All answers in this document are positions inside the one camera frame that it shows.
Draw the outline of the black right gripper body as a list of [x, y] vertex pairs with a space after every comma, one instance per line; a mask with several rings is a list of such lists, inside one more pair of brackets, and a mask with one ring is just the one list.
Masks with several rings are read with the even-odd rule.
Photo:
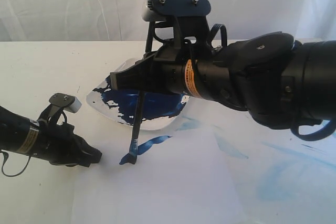
[[230, 100], [230, 76], [223, 55], [226, 49], [186, 43], [181, 49], [165, 44], [148, 52], [144, 55], [143, 90]]

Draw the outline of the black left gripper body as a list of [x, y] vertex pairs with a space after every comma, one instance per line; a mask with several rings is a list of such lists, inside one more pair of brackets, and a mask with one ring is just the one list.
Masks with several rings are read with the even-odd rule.
[[52, 165], [84, 165], [81, 148], [84, 139], [74, 133], [70, 124], [54, 125], [48, 128], [44, 123], [31, 124], [38, 130], [35, 143], [31, 148], [31, 157], [48, 161]]

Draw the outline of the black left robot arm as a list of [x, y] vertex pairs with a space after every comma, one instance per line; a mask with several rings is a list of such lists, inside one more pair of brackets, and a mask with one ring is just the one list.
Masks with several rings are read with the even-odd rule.
[[75, 127], [46, 123], [1, 107], [1, 150], [31, 156], [56, 166], [84, 166], [100, 162], [102, 153], [74, 133]]

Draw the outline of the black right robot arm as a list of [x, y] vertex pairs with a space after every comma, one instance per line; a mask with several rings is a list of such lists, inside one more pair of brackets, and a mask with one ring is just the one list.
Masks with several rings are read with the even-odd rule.
[[186, 94], [248, 112], [305, 141], [335, 132], [335, 41], [301, 43], [275, 32], [223, 44], [171, 42], [110, 73], [112, 89]]

